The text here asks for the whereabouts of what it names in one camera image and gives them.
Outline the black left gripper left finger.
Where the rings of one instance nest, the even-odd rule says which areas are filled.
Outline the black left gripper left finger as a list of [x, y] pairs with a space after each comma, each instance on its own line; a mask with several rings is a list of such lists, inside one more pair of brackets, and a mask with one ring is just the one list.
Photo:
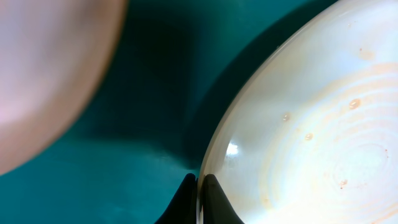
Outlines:
[[197, 223], [197, 178], [188, 173], [155, 224]]

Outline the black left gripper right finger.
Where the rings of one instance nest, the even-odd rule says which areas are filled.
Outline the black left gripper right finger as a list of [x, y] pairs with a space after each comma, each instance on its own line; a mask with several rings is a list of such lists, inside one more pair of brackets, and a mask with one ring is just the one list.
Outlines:
[[205, 176], [201, 199], [204, 224], [243, 224], [213, 174]]

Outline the white plate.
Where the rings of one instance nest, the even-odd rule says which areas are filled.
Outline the white plate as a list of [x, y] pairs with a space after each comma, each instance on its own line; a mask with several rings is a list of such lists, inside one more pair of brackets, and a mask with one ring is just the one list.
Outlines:
[[397, 1], [338, 1], [239, 91], [201, 165], [244, 223], [397, 223]]

